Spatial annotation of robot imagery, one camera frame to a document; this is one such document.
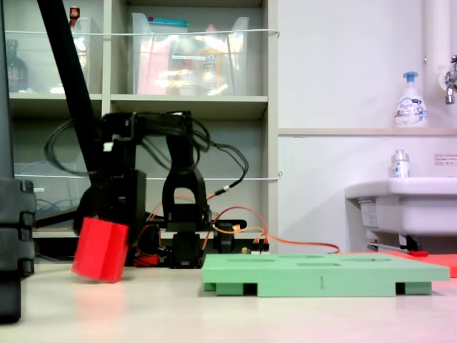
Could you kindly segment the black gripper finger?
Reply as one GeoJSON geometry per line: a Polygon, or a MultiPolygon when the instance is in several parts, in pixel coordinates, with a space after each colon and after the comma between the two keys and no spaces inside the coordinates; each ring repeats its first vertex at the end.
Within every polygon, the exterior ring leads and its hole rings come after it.
{"type": "Polygon", "coordinates": [[[144,201],[137,203],[131,199],[122,199],[117,210],[118,223],[128,227],[127,242],[133,246],[146,220],[144,201]]]}
{"type": "Polygon", "coordinates": [[[104,212],[106,209],[104,195],[105,192],[103,187],[100,185],[92,185],[84,192],[74,217],[73,228],[77,236],[81,233],[85,217],[98,219],[104,218],[104,212]]]}

